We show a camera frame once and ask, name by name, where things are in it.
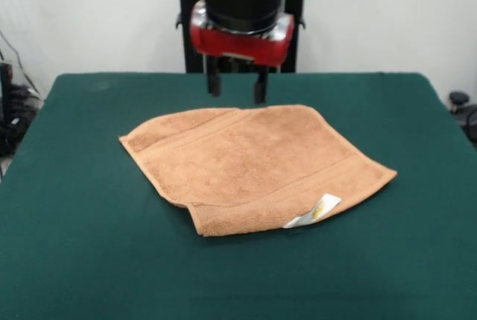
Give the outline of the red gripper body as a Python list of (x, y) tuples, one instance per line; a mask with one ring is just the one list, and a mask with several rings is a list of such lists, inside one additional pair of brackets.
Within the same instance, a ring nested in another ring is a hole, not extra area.
[(280, 13), (270, 31), (259, 34), (234, 34), (215, 27), (206, 15), (206, 5), (198, 1), (190, 18), (192, 45), (200, 54), (211, 57), (237, 57), (260, 66), (285, 62), (294, 32), (294, 17)]

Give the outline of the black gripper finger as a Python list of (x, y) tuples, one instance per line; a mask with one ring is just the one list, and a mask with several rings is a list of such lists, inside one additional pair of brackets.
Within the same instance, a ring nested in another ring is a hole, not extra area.
[(206, 57), (206, 76), (208, 93), (212, 96), (221, 95), (221, 76), (218, 68), (217, 57)]
[(254, 85), (254, 103), (255, 105), (264, 104), (268, 89), (268, 67), (257, 66), (257, 79)]

